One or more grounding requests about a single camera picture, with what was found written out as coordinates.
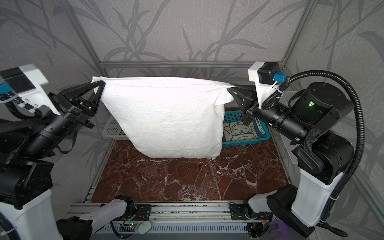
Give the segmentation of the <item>teal plastic basket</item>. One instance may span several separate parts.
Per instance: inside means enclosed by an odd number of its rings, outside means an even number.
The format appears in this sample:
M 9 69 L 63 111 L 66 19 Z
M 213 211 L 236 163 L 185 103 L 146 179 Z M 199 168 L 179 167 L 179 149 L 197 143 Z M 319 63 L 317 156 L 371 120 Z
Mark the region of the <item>teal plastic basket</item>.
M 242 112 L 241 111 L 225 112 L 225 117 L 224 117 L 223 124 L 225 124 L 225 123 L 232 123 L 232 122 L 241 122 L 241 120 L 240 120 L 241 116 L 242 116 Z M 223 140 L 222 140 L 223 148 L 225 148 L 225 147 L 235 147 L 235 146 L 245 146 L 245 145 L 255 145 L 255 144 L 259 144 L 259 143 L 261 143 L 263 141 L 269 140 L 271 135 L 269 133 L 269 130 L 268 130 L 266 124 L 263 123 L 262 121 L 258 120 L 258 119 L 253 119 L 252 122 L 255 122 L 255 121 L 259 121 L 262 124 L 262 127 L 264 128 L 264 130 L 267 131 L 266 135 L 263 138 L 256 139 L 256 140 L 239 141 L 239 142 L 224 142 L 224 138 L 223 138 Z

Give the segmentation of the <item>blue beige Doraemon towel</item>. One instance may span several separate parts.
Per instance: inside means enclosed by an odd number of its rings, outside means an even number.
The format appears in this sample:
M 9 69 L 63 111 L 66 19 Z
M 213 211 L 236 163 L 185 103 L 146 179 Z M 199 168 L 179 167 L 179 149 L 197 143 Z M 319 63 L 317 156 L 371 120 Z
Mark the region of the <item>blue beige Doraemon towel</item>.
M 242 122 L 225 123 L 224 142 L 239 142 L 261 139 L 266 135 L 266 130 L 259 121 L 245 125 Z

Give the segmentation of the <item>white perforated plastic basket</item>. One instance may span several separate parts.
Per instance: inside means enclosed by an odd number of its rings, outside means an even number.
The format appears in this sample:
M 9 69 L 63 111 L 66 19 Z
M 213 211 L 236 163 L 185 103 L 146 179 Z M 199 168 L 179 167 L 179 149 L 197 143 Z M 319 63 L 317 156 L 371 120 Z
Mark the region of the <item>white perforated plastic basket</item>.
M 104 138 L 110 138 L 117 141 L 126 141 L 129 139 L 113 116 L 109 117 L 106 125 L 104 126 L 102 136 Z

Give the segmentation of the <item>white towel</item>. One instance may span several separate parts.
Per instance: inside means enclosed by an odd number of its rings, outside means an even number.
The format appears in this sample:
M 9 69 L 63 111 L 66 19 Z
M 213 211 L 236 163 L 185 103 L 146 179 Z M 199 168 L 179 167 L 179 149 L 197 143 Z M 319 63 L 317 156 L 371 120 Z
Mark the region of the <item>white towel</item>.
M 105 78 L 101 100 L 150 158 L 217 158 L 231 84 L 179 77 Z

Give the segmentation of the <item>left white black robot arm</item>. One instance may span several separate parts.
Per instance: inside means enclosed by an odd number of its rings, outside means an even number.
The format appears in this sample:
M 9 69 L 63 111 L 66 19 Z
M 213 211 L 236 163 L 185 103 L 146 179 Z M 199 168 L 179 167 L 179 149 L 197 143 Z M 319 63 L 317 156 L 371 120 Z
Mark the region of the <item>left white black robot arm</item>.
M 55 220 L 51 204 L 54 164 L 45 161 L 79 125 L 92 128 L 105 87 L 102 81 L 49 94 L 57 114 L 1 124 L 1 235 L 11 240 L 88 240 L 117 218 L 137 213 L 131 198 L 118 196 L 98 210 Z

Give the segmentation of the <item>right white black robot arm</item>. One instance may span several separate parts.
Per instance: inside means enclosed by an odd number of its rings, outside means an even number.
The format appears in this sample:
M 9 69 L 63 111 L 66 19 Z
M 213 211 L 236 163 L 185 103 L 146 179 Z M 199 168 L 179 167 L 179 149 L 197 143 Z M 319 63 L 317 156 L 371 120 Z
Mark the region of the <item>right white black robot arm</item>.
M 257 89 L 228 88 L 245 125 L 258 119 L 287 137 L 298 160 L 300 182 L 246 204 L 254 212 L 269 210 L 303 237 L 316 227 L 346 238 L 328 223 L 334 203 L 357 170 L 365 145 L 363 109 L 357 92 L 343 77 L 310 70 L 285 78 L 263 100 Z

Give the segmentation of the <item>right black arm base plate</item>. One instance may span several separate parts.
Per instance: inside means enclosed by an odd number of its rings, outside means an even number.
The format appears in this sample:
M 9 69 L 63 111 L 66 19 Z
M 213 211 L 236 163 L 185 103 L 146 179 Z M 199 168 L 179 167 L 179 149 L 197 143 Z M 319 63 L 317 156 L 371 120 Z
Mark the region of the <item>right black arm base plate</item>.
M 248 204 L 229 202 L 231 220 L 233 221 L 269 221 L 272 214 L 268 212 L 254 212 Z

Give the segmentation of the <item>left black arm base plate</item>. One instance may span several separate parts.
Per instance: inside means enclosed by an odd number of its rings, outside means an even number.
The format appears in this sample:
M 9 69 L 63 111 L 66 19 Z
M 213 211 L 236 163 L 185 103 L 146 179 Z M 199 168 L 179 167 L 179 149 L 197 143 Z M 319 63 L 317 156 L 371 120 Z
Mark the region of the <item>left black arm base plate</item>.
M 129 221 L 139 221 L 144 222 L 148 221 L 151 215 L 152 205 L 144 204 L 144 205 L 136 205 L 137 212 L 133 217 L 129 218 Z

